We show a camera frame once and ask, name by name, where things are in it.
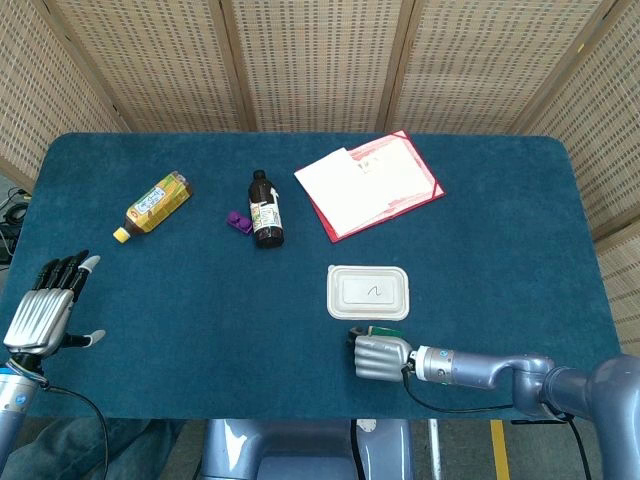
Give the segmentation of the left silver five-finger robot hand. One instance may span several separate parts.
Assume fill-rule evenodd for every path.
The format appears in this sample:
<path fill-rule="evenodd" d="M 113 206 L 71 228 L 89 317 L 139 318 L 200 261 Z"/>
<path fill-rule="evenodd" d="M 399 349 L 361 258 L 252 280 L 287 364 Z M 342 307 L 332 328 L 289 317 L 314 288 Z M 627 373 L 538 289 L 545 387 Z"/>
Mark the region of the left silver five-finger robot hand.
<path fill-rule="evenodd" d="M 60 348 L 89 348 L 105 336 L 103 329 L 72 335 L 69 318 L 89 275 L 100 262 L 87 250 L 46 263 L 22 297 L 3 344 L 12 355 L 46 358 Z"/>

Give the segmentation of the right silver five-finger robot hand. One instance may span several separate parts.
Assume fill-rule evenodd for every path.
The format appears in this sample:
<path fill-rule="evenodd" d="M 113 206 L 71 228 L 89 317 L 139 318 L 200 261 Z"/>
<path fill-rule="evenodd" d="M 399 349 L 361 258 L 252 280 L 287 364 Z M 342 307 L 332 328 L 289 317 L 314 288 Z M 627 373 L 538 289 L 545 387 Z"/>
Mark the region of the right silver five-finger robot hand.
<path fill-rule="evenodd" d="M 406 375 L 415 371 L 414 350 L 396 329 L 352 327 L 347 335 L 347 344 L 353 350 L 358 378 L 403 382 Z"/>

